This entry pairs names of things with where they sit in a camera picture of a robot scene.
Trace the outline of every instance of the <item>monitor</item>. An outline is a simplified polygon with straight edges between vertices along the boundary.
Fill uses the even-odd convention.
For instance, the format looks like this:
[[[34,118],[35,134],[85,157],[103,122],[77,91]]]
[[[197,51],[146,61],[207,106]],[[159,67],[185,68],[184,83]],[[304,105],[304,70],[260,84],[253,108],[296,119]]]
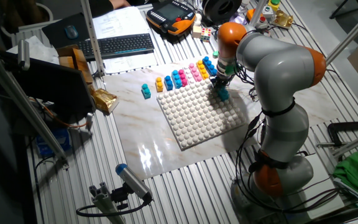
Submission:
[[[17,63],[17,54],[0,52],[0,56]],[[58,113],[86,114],[96,110],[79,70],[31,58],[27,71],[12,71],[12,74],[27,96],[53,102]]]

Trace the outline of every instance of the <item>computer mouse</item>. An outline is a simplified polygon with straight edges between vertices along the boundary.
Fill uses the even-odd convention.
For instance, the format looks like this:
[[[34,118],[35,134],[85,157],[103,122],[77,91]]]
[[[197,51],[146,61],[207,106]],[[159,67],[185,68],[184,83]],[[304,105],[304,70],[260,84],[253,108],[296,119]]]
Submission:
[[[78,32],[75,29],[75,27],[72,25],[66,27],[65,32],[66,32],[67,38],[69,38],[70,40],[76,39],[78,37]]]

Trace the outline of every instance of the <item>keyboard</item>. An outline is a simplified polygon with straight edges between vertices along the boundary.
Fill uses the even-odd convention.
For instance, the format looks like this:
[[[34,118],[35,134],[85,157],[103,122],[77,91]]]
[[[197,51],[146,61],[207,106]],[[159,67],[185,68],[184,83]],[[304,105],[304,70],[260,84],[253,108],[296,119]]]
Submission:
[[[151,53],[154,46],[150,34],[135,34],[121,37],[98,39],[102,59]],[[87,61],[94,60],[90,40],[77,43]]]

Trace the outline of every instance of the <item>orange handheld controller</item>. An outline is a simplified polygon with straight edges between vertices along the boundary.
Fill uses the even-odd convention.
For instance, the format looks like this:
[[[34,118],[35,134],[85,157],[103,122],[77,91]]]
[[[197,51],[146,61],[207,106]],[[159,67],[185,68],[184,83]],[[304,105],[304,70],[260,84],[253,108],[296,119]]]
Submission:
[[[146,19],[162,32],[178,35],[193,24],[195,16],[192,9],[180,2],[164,1],[149,10]]]

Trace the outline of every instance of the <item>paper document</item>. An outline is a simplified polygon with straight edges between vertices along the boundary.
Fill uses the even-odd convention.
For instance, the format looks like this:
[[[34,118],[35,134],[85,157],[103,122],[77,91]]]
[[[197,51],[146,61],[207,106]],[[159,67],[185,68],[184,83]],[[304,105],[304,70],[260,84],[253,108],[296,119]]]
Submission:
[[[30,58],[34,58],[44,62],[54,63],[57,65],[59,64],[59,55],[57,54],[56,49],[54,49],[53,47],[49,48],[44,46],[44,44],[41,43],[41,41],[36,36],[32,36],[25,41],[29,43]],[[9,49],[7,52],[17,54],[18,48],[18,46],[15,46]]]
[[[149,25],[133,6],[94,18],[93,25],[98,39],[149,33]]]
[[[157,65],[154,53],[112,58],[103,60],[103,62],[106,66],[105,71],[107,74],[126,72],[132,69]]]

